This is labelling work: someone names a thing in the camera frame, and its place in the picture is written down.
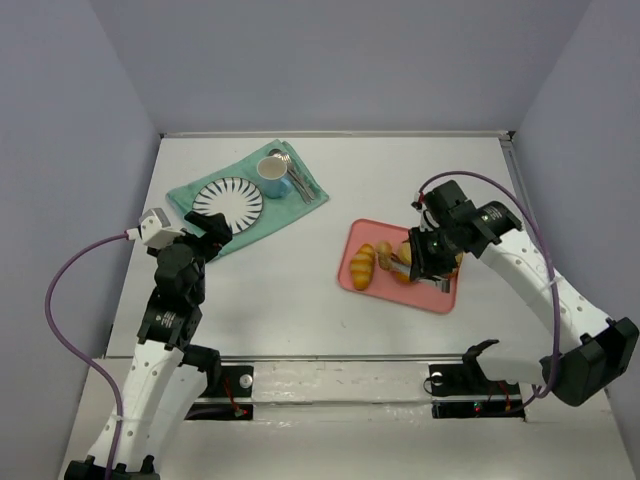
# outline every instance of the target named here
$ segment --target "red tray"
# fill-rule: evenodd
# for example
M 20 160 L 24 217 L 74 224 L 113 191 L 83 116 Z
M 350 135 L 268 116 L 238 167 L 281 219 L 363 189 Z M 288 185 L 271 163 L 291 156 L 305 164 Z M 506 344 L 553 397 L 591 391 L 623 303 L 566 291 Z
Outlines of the red tray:
M 375 247 L 378 242 L 387 240 L 395 251 L 396 247 L 407 238 L 408 229 L 406 227 L 389 225 L 364 218 L 356 220 L 351 225 L 349 238 L 344 247 L 340 269 L 338 270 L 338 283 L 342 288 L 350 292 L 383 298 L 430 312 L 449 313 L 456 303 L 457 275 L 450 280 L 449 293 L 445 293 L 435 284 L 417 282 L 407 285 L 401 283 L 391 273 L 382 270 L 376 262 L 373 279 L 369 287 L 363 291 L 353 288 L 349 262 L 364 243 L 369 243 Z

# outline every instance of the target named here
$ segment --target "fork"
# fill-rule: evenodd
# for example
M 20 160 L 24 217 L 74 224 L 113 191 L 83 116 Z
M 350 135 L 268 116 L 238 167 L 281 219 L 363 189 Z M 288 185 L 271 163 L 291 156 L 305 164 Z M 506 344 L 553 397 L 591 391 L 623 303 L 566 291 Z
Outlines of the fork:
M 313 190 L 311 190 L 311 187 L 309 187 L 309 184 L 306 182 L 306 180 L 302 178 L 302 175 L 298 173 L 298 171 L 296 170 L 296 166 L 294 165 L 291 157 L 287 152 L 283 152 L 282 150 L 274 148 L 269 152 L 269 155 L 280 157 L 287 166 L 287 172 L 289 172 L 289 175 L 291 175 L 293 179 L 302 186 L 305 193 L 309 196 L 309 199 L 314 200 L 316 198 L 316 194 L 313 192 Z

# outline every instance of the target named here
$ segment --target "light blue mug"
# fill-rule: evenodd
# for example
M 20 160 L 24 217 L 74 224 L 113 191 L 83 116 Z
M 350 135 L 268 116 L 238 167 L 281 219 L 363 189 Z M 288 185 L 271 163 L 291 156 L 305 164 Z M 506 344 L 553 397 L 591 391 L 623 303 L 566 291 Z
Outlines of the light blue mug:
M 286 178 L 287 165 L 279 157 L 265 157 L 258 162 L 260 190 L 269 198 L 289 195 L 293 184 Z

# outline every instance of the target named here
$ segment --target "gray wall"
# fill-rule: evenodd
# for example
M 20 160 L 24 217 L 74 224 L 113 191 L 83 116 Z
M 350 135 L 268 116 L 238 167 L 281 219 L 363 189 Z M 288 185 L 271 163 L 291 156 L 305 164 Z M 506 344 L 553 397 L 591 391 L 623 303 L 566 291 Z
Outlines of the gray wall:
M 640 324 L 640 2 L 594 0 L 533 103 L 516 148 L 558 269 Z M 611 388 L 640 473 L 640 352 Z
M 588 0 L 92 0 L 162 132 L 515 129 Z
M 0 478 L 57 477 L 86 368 L 49 332 L 44 294 L 142 208 L 158 136 L 85 0 L 0 2 Z M 130 247 L 70 271 L 61 329 L 103 351 Z

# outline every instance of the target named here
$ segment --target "green cloth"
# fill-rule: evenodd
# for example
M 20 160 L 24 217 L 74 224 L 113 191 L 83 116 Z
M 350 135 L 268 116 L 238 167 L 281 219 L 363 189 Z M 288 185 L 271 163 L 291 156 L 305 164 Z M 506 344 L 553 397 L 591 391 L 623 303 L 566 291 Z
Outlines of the green cloth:
M 295 163 L 298 172 L 300 172 L 300 174 L 307 180 L 311 189 L 315 192 L 315 200 L 312 200 L 310 204 L 304 203 L 302 197 L 300 197 L 295 188 L 284 198 L 271 199 L 263 196 L 264 203 L 260 218 L 258 218 L 256 223 L 247 230 L 234 236 L 233 240 L 224 246 L 218 256 L 221 257 L 228 255 L 242 247 L 246 247 L 256 240 L 260 240 L 267 235 L 271 235 L 273 232 L 277 232 L 281 228 L 295 222 L 329 200 L 329 195 L 320 188 L 311 175 L 311 172 L 309 172 L 309 169 L 300 159 L 293 147 L 287 142 L 274 140 L 233 165 L 229 165 L 222 170 L 218 170 L 211 175 L 203 177 L 200 180 L 196 180 L 195 182 L 191 182 L 183 187 L 174 188 L 167 193 L 167 199 L 171 206 L 178 213 L 180 218 L 184 218 L 185 214 L 191 210 L 193 200 L 196 198 L 196 195 L 198 195 L 198 192 L 200 192 L 205 185 L 213 182 L 214 180 L 224 177 L 241 177 L 251 180 L 256 185 L 259 185 L 260 177 L 256 170 L 258 162 L 266 157 L 274 148 L 282 150 L 283 152 L 286 151 L 289 154 L 291 160 Z M 196 235 L 202 235 L 204 233 L 194 225 L 189 225 L 189 230 Z

